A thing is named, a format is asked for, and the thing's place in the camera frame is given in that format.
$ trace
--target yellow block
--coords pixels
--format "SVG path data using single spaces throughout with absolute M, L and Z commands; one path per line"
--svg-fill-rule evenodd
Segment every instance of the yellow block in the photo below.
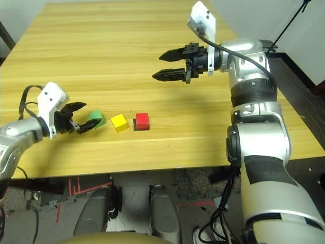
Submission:
M 123 114 L 119 114 L 111 118 L 111 121 L 117 133 L 124 131 L 128 128 L 127 121 L 124 118 Z

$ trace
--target red cube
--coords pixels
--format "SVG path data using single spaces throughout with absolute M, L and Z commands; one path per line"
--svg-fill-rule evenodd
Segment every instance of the red cube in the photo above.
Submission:
M 149 129 L 149 116 L 147 113 L 136 114 L 136 128 L 137 130 L 148 130 Z

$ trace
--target green block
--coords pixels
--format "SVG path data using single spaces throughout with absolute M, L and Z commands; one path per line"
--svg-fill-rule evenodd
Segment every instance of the green block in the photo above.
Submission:
M 95 126 L 95 129 L 98 129 L 99 127 L 106 124 L 105 118 L 99 110 L 95 110 L 94 112 L 92 112 L 88 115 L 88 119 L 93 119 L 93 118 L 101 119 L 101 121 L 98 123 L 98 125 Z

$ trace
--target wooden table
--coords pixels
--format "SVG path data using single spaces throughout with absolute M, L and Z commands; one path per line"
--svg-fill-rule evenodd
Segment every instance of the wooden table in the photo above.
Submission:
M 24 88 L 59 84 L 71 102 L 88 106 L 78 122 L 99 109 L 107 124 L 84 135 L 45 138 L 22 156 L 29 177 L 226 165 L 230 122 L 227 73 L 184 82 L 159 82 L 160 69 L 184 67 L 158 57 L 198 38 L 186 26 L 195 1 L 47 4 L 3 66 L 1 125 L 18 118 Z M 214 13 L 217 41 L 235 34 Z M 35 101 L 38 90 L 29 99 Z M 324 156 L 324 151 L 282 94 L 292 159 Z M 147 112 L 150 131 L 134 132 L 132 119 Z M 129 129 L 117 134 L 110 118 L 122 113 Z M 14 177 L 23 177 L 16 170 Z

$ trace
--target robotic arm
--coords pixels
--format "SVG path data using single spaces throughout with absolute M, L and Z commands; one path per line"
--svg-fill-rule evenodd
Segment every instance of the robotic arm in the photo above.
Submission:
M 39 113 L 0 128 L 0 181 L 10 179 L 21 155 L 43 137 L 54 139 L 56 133 L 82 134 L 94 128 L 100 119 L 92 119 L 83 125 L 75 123 L 73 112 L 85 103 L 67 104 L 68 95 L 55 83 L 49 82 L 37 97 Z
M 193 6 L 187 24 L 202 40 L 214 44 L 211 39 L 214 40 L 215 33 L 211 32 L 215 30 L 215 18 L 201 2 Z M 190 43 L 167 51 L 159 59 L 185 59 L 186 70 L 161 70 L 153 78 L 190 83 L 191 78 L 206 71 L 210 75 L 213 70 L 228 72 L 233 108 L 226 153 L 229 162 L 241 171 L 247 226 L 243 240 L 267 244 L 324 243 L 323 219 L 308 193 L 285 168 L 290 158 L 290 140 L 261 43 L 241 39 L 214 46 L 219 48 L 207 49 Z

